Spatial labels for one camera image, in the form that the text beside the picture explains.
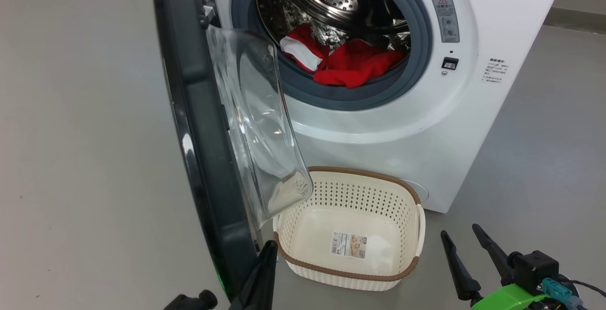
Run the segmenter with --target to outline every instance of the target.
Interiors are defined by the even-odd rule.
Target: white plastic basket
[[[412,187],[363,170],[309,172],[312,197],[273,219],[280,254],[296,274],[342,288],[385,291],[415,269],[425,213]]]

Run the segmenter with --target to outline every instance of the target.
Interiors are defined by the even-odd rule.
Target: product label
[[[333,232],[330,253],[337,256],[366,259],[366,237],[359,234]]]
[[[507,70],[509,70],[509,65],[505,60],[491,58],[484,69],[482,81],[500,83],[505,78]]]

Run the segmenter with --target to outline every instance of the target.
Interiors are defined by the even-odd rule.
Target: washing machine
[[[305,165],[407,180],[425,208],[447,212],[552,1],[154,0],[177,133],[228,296],[256,258],[260,225],[310,192]],[[405,55],[358,88],[318,84],[280,51],[301,23],[332,48],[362,38]],[[278,185],[296,192],[277,202]]]

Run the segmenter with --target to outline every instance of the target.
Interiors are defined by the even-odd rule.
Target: cable
[[[572,284],[582,285],[582,286],[585,286],[585,288],[591,289],[597,293],[600,293],[600,295],[606,297],[606,291],[604,291],[596,286],[593,286],[591,284],[587,284],[585,282],[579,282],[578,280],[570,280],[570,279],[569,280],[561,279],[560,282],[568,282],[568,283],[572,283]]]

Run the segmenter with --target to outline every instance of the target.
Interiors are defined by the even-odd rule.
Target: stainless steel drum
[[[256,0],[260,20],[276,43],[302,23],[324,45],[374,36],[388,49],[410,53],[406,20],[392,0]]]

